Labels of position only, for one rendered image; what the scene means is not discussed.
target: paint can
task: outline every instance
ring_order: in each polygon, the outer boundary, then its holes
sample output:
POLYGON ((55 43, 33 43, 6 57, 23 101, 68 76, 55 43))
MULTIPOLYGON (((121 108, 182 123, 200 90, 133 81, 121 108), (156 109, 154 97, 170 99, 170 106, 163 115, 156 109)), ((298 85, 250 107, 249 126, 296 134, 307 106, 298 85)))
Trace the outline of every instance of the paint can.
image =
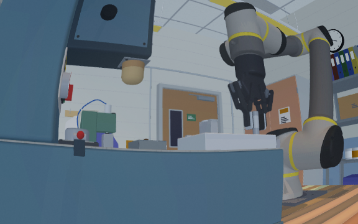
POLYGON ((345 149, 345 159, 352 159, 352 148, 345 149))
POLYGON ((352 159, 358 159, 358 147, 352 148, 352 159))

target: red button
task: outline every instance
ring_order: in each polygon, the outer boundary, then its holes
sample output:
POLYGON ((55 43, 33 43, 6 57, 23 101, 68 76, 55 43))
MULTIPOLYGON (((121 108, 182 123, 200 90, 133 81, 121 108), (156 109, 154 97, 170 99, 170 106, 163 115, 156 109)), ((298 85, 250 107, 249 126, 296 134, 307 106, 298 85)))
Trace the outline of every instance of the red button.
POLYGON ((77 138, 78 138, 78 139, 83 139, 84 137, 85 137, 85 134, 84 134, 83 131, 78 131, 78 132, 77 132, 77 138))

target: shelving unit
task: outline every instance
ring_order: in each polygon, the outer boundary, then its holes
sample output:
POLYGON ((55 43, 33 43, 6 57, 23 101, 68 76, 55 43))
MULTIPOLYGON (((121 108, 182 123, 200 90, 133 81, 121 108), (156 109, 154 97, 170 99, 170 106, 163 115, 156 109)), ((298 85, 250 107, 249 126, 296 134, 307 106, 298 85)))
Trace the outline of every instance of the shelving unit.
MULTIPOLYGON (((358 116, 354 118, 341 119, 341 115, 339 113, 339 103, 337 94, 343 91, 351 90, 354 88, 358 88, 358 74, 350 75, 346 78, 340 78, 338 80, 333 81, 333 93, 334 93, 334 105, 336 111, 336 123, 340 127, 358 124, 358 116)), ((344 177, 344 164, 358 162, 358 159, 354 160, 342 160, 339 163, 339 178, 340 184, 343 184, 344 177)), ((329 169, 326 169, 326 185, 329 184, 329 169)))

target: green sign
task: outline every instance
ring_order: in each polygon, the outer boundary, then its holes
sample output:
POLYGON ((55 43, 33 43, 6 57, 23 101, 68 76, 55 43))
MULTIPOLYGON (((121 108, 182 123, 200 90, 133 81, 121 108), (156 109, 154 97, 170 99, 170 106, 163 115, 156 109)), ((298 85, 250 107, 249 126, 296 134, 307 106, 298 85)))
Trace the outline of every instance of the green sign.
POLYGON ((195 114, 187 114, 187 120, 188 121, 196 121, 196 115, 195 114))

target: black knob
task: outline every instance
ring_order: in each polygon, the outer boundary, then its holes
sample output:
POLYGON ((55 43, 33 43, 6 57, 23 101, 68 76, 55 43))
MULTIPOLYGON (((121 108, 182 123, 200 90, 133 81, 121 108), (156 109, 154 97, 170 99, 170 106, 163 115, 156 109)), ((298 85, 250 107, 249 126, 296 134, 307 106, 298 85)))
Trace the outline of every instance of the black knob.
POLYGON ((103 6, 102 11, 100 12, 100 16, 105 21, 110 21, 115 18, 117 15, 117 7, 112 4, 108 4, 103 6))

